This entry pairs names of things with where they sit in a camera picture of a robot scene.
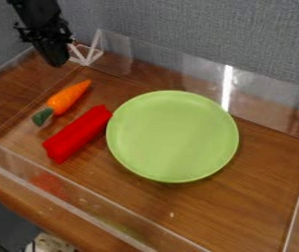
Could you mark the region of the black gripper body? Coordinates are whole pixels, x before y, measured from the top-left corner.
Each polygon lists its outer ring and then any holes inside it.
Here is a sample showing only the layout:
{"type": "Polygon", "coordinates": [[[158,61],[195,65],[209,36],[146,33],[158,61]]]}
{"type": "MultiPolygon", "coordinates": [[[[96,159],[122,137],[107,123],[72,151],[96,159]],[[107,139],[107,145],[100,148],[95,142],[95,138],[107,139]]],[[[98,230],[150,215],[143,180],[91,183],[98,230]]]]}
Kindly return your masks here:
{"type": "Polygon", "coordinates": [[[13,29],[19,32],[23,42],[38,42],[44,39],[63,43],[75,41],[68,22],[62,18],[51,20],[42,28],[24,28],[15,24],[13,29]]]}

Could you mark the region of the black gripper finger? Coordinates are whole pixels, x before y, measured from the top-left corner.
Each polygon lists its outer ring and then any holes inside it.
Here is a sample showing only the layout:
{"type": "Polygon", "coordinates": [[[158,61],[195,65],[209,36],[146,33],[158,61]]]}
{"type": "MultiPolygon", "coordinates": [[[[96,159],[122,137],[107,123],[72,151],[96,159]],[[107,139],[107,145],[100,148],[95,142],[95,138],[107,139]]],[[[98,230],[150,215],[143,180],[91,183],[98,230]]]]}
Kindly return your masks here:
{"type": "Polygon", "coordinates": [[[68,41],[67,40],[56,40],[54,42],[54,57],[55,57],[55,65],[62,66],[70,59],[70,51],[68,51],[68,41]]]}
{"type": "Polygon", "coordinates": [[[62,58],[58,55],[58,49],[55,45],[47,41],[39,41],[35,44],[35,47],[38,49],[38,52],[40,53],[43,59],[52,67],[60,67],[62,66],[62,58]]]}

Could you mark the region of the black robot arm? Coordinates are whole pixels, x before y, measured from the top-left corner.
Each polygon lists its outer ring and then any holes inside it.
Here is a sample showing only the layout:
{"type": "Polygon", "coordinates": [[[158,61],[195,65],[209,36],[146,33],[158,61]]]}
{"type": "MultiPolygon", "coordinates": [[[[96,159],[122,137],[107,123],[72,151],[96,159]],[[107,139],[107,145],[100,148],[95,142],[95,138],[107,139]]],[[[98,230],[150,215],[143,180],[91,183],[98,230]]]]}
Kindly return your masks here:
{"type": "Polygon", "coordinates": [[[23,21],[15,24],[23,42],[31,43],[44,61],[62,67],[70,59],[68,44],[74,42],[68,22],[62,18],[58,0],[7,0],[23,21]]]}

